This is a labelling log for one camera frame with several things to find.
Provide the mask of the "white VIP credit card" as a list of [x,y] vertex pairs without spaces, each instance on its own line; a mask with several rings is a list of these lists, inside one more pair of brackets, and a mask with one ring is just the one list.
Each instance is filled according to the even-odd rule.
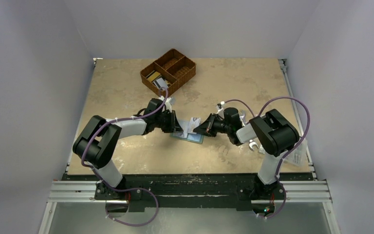
[[194,129],[196,127],[200,126],[200,121],[201,121],[201,119],[199,117],[191,117],[190,121],[187,125],[187,133],[188,134],[196,134],[196,132],[194,132]]

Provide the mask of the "teal card holder wallet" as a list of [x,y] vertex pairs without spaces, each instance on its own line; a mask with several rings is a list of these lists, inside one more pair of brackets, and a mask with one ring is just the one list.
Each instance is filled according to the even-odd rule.
[[201,134],[191,134],[187,132],[187,127],[189,121],[179,120],[180,126],[183,129],[183,132],[180,133],[171,133],[170,136],[179,140],[184,140],[192,143],[202,144],[204,141],[204,136]]

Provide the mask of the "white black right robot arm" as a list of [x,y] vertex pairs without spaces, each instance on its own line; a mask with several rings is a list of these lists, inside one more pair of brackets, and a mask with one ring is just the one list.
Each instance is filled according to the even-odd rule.
[[283,161],[281,155],[291,152],[300,139],[295,127],[276,109],[264,116],[254,117],[243,125],[239,111],[229,107],[223,110],[222,115],[210,114],[193,132],[208,137],[226,134],[236,146],[258,139],[265,156],[248,194],[259,198],[268,197],[277,187]]

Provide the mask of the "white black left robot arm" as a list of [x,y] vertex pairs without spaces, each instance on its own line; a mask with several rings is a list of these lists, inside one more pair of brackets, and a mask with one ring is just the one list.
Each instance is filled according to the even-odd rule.
[[121,199],[127,190],[126,180],[112,161],[118,140],[143,136],[156,128],[164,133],[183,132],[176,112],[164,97],[152,98],[147,107],[129,118],[91,117],[75,140],[72,152],[79,156],[83,166],[91,168],[104,181],[108,195]]

